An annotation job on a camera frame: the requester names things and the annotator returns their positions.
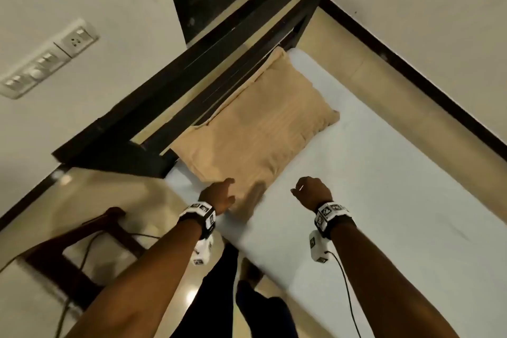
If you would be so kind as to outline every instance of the beige wall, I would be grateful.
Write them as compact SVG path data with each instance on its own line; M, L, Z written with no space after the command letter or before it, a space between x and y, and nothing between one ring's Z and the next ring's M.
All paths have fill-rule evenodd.
M173 0L0 0L0 74L77 18L100 39L18 100L0 96L0 215L62 143L185 51Z
M333 1L507 142L507 0Z

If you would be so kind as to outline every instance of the bed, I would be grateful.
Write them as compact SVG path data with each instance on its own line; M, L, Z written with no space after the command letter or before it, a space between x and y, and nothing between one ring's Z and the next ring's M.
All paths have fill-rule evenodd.
M507 230L477 199L398 134L307 54L295 49L319 0L301 0L256 44L142 144L131 139L195 86L291 0L250 0L111 111L54 152L68 166L165 179L187 202L202 184L168 145L200 123L279 45L341 113L268 189L245 227L227 216L218 230L335 336L356 336L334 262L310 257L312 214L289 189L319 176L336 200L463 337L501 336L507 323ZM290 234L277 225L290 219ZM363 337L372 332L357 300Z

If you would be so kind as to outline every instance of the wristband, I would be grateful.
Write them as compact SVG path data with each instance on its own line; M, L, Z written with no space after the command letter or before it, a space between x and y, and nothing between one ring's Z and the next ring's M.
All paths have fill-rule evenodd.
M215 229L215 219L217 213L212 205L208 202L195 202L185 209L180 215L178 222L186 219L196 220L202 228L199 240L207 239Z
M355 226L350 212L336 202L322 204L315 213L315 226L323 238L331 239L331 230L339 223L352 223Z

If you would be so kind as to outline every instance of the bed frame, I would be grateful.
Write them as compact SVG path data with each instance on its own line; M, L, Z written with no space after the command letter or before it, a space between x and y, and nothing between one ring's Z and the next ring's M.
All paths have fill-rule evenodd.
M249 0L219 26L74 136L53 155L66 167L164 178L178 156L168 146L242 85L276 46L297 45L320 0L299 1L211 85L141 144L132 138L206 77L291 0Z

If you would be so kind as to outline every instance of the pillow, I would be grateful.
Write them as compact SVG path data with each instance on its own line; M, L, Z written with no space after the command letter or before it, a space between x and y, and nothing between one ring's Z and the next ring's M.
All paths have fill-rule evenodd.
M245 200L252 190L259 198L259 188L269 187L339 117L277 47L205 123L189 127L171 148L202 182L235 178L230 194L238 213L242 206L252 210L255 204Z

